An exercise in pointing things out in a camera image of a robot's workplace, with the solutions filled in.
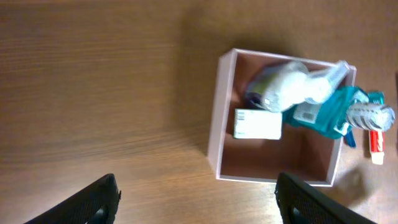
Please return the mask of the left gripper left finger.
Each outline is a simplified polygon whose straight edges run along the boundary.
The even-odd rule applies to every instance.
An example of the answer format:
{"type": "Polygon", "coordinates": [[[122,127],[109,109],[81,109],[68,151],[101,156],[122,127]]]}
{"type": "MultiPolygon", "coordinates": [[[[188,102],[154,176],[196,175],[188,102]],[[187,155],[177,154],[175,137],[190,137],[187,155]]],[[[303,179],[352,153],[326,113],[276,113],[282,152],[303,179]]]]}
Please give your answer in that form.
{"type": "Polygon", "coordinates": [[[27,223],[113,224],[120,200],[114,174],[106,174],[27,223]]]}

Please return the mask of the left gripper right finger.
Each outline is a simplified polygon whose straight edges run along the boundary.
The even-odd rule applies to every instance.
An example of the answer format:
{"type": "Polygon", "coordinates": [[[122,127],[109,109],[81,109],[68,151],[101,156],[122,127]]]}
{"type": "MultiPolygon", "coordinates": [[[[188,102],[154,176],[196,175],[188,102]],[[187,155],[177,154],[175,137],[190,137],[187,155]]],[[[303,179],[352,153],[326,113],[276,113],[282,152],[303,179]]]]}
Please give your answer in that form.
{"type": "Polygon", "coordinates": [[[290,173],[279,174],[274,193],[284,223],[374,223],[290,173]]]}

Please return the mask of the blue disposable razor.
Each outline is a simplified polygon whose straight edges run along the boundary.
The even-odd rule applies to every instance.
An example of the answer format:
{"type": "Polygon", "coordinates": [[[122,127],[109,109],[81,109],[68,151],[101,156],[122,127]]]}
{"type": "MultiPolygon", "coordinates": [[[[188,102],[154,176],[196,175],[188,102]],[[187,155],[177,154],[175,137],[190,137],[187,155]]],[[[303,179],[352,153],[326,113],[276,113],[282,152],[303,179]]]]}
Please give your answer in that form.
{"type": "Polygon", "coordinates": [[[354,134],[353,131],[348,132],[345,136],[344,136],[344,143],[349,146],[350,148],[355,149],[356,148],[356,141],[354,138],[354,134]]]}

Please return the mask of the teal mouthwash bottle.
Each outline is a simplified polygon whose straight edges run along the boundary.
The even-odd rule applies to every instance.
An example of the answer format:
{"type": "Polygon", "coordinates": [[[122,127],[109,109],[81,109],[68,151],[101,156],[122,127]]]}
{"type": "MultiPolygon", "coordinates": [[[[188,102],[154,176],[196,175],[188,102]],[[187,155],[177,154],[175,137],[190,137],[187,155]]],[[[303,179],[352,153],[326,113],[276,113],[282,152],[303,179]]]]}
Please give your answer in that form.
{"type": "Polygon", "coordinates": [[[339,139],[353,128],[386,132],[394,124],[395,112],[389,105],[372,102],[373,96],[358,86],[343,86],[321,105],[293,106],[283,112],[282,120],[330,139],[339,139]]]}

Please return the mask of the green white soap box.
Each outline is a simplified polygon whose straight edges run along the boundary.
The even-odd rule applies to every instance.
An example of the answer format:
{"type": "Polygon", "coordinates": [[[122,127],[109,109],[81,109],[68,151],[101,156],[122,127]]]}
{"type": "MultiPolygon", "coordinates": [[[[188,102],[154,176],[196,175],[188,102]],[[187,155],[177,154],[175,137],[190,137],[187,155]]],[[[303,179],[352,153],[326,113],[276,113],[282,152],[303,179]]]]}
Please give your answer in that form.
{"type": "Polygon", "coordinates": [[[281,135],[282,113],[235,109],[234,138],[279,140],[281,135]]]}

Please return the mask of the clear pump soap bottle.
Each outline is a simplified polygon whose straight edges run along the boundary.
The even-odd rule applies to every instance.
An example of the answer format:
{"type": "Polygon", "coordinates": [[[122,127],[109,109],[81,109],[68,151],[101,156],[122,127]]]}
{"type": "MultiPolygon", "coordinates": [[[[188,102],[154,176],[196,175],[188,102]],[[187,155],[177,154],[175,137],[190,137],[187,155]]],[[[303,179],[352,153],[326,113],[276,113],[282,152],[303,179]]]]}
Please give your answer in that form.
{"type": "Polygon", "coordinates": [[[282,113],[295,105],[320,105],[330,98],[349,72],[346,61],[310,71],[299,61],[265,67],[249,82],[244,99],[250,107],[282,113]]]}

